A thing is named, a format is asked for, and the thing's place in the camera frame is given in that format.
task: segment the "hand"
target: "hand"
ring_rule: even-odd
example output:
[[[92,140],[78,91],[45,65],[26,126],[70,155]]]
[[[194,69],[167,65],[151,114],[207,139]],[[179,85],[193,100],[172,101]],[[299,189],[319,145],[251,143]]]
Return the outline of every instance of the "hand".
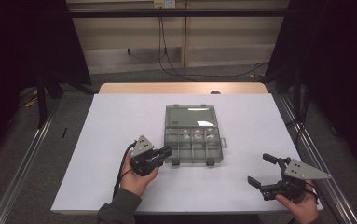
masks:
[[[312,191],[310,180],[306,180],[306,189]],[[314,221],[318,217],[317,203],[315,197],[310,193],[305,192],[303,200],[296,204],[278,194],[276,200],[285,206],[292,214],[294,214],[296,222],[300,224],[307,224]]]
[[[123,176],[120,182],[120,187],[141,197],[144,194],[146,186],[148,186],[149,182],[155,179],[158,175],[158,167],[155,168],[149,175],[137,175],[131,169],[130,154],[131,151],[129,151],[126,156],[125,163],[123,164],[121,175],[124,175],[126,172],[128,173]]]

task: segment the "clear plastic piece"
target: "clear plastic piece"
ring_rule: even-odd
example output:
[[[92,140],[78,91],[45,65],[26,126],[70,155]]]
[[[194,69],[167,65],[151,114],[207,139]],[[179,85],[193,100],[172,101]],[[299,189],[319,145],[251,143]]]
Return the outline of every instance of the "clear plastic piece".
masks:
[[[222,161],[213,105],[167,105],[165,126],[164,145],[172,147],[172,155],[165,162],[214,166]]]

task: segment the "dark sleeve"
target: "dark sleeve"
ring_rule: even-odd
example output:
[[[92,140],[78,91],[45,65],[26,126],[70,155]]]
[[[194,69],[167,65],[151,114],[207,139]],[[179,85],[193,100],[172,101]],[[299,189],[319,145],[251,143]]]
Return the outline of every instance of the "dark sleeve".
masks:
[[[135,224],[134,212],[141,203],[141,198],[125,189],[119,189],[110,204],[104,204],[97,218],[106,224]]]

